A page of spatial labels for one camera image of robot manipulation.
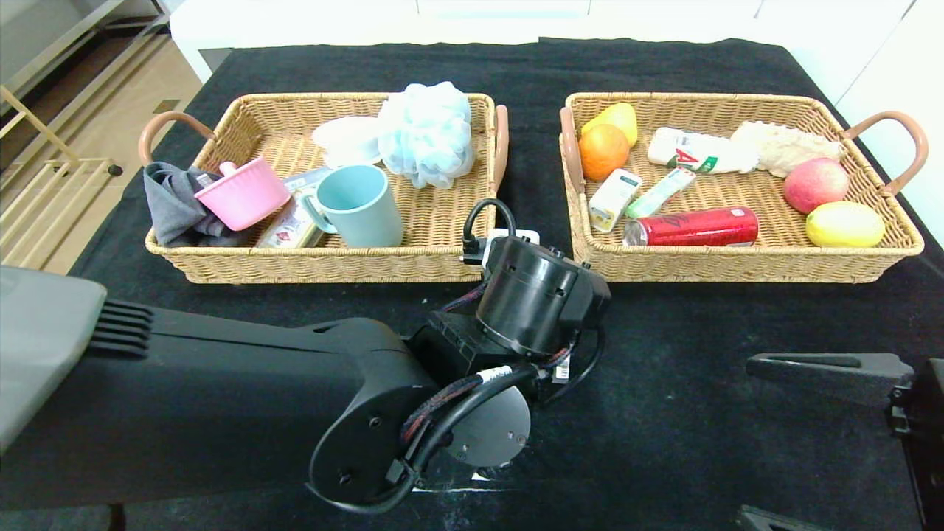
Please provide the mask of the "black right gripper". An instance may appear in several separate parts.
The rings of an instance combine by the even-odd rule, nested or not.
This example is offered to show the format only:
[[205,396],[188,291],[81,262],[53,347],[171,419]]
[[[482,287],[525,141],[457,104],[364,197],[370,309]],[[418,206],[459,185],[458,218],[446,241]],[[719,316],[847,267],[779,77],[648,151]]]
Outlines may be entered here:
[[[903,449],[923,530],[943,529],[943,360],[917,371],[893,353],[761,353],[746,360],[749,376],[880,408]],[[827,530],[742,505],[740,530]]]

